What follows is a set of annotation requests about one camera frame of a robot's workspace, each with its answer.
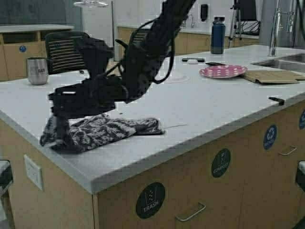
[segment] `tripod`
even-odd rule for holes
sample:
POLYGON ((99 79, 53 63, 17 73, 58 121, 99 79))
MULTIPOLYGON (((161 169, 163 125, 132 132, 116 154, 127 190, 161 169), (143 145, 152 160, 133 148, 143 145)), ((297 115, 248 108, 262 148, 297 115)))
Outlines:
POLYGON ((239 30, 239 39, 242 39, 242 19, 240 14, 240 0, 234 0, 234 5, 231 9, 233 9, 233 17, 231 22, 231 31, 229 37, 229 48, 232 48, 232 44, 236 37, 236 29, 237 29, 237 20, 238 20, 238 30, 239 30))

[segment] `black clip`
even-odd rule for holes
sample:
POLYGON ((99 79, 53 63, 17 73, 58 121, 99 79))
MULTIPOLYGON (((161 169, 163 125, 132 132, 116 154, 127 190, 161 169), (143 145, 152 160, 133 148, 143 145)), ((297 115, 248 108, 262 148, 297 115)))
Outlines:
POLYGON ((279 99, 279 98, 275 98, 275 97, 269 97, 269 99, 271 99, 272 101, 278 102, 280 106, 284 106, 284 104, 285 104, 284 99, 279 99))

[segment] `metal cup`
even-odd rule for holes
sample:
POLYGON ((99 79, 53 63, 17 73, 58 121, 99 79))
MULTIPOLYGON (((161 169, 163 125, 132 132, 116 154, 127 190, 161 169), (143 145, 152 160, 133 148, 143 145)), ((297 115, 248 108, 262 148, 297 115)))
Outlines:
POLYGON ((47 59, 44 57, 30 57, 27 59, 28 80, 33 85, 43 85, 48 82, 49 71, 47 59))

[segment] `drawer handle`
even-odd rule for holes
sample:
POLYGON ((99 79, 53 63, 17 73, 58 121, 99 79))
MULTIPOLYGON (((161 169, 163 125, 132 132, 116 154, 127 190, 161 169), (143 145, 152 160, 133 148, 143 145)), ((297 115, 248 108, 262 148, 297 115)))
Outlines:
POLYGON ((283 154, 283 153, 279 153, 280 155, 282 155, 282 156, 289 156, 289 155, 291 155, 294 151, 296 151, 297 150, 297 147, 294 147, 294 146, 290 146, 291 148, 293 148, 289 153, 287 153, 287 154, 283 154))
POLYGON ((202 204, 202 203, 200 203, 200 202, 199 202, 198 204, 201 206, 201 208, 200 208, 197 212, 195 212, 194 214, 192 214, 191 216, 189 216, 189 217, 187 217, 187 218, 185 218, 185 219, 182 219, 182 218, 180 218, 180 217, 178 217, 178 216, 176 216, 176 219, 179 220, 180 222, 187 222, 187 221, 189 221, 191 218, 193 218, 194 216, 198 215, 200 212, 202 212, 203 210, 205 210, 206 205, 204 205, 204 204, 202 204))

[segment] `stool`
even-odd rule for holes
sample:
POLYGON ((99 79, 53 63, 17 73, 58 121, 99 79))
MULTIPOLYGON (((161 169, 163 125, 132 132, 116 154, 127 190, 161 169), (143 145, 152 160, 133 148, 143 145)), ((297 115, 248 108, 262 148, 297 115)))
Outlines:
POLYGON ((13 183, 13 175, 9 161, 0 160, 0 198, 10 229, 15 229, 14 218, 10 206, 9 187, 13 183))

